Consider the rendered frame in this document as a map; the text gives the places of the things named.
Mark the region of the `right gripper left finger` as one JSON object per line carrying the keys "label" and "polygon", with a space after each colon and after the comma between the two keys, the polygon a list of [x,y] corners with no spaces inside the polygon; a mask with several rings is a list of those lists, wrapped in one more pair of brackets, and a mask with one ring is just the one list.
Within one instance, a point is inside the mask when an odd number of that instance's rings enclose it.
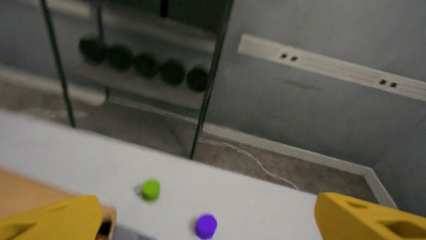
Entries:
{"label": "right gripper left finger", "polygon": [[0,240],[94,240],[101,221],[98,197],[80,195],[0,218]]}

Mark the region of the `tan stepped cylindrical bar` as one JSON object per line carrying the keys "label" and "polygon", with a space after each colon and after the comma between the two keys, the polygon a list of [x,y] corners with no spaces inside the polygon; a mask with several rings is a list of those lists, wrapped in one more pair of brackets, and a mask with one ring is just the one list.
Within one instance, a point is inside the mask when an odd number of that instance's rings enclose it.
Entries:
{"label": "tan stepped cylindrical bar", "polygon": [[[72,197],[0,172],[0,218],[68,198]],[[102,207],[101,209],[102,222],[94,240],[111,240],[117,214]]]}

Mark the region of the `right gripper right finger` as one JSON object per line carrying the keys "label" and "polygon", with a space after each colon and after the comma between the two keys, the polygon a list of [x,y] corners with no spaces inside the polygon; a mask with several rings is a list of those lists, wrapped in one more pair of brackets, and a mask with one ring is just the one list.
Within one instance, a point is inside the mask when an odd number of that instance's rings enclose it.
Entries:
{"label": "right gripper right finger", "polygon": [[314,218],[322,240],[426,240],[426,218],[337,193],[319,193]]}

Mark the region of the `green cylinder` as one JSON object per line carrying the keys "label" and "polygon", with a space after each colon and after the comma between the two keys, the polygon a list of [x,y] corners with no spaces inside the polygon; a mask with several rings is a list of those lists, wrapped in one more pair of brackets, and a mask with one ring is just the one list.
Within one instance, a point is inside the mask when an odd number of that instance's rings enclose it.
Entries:
{"label": "green cylinder", "polygon": [[142,188],[142,202],[147,206],[155,205],[160,198],[160,186],[155,182],[146,183]]}

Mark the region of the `purple cylinder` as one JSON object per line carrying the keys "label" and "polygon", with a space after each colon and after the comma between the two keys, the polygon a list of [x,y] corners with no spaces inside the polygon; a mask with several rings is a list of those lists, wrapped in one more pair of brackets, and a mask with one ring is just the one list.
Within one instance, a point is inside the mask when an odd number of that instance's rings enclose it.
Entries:
{"label": "purple cylinder", "polygon": [[217,229],[216,220],[210,216],[204,216],[198,222],[196,236],[198,240],[213,240]]}

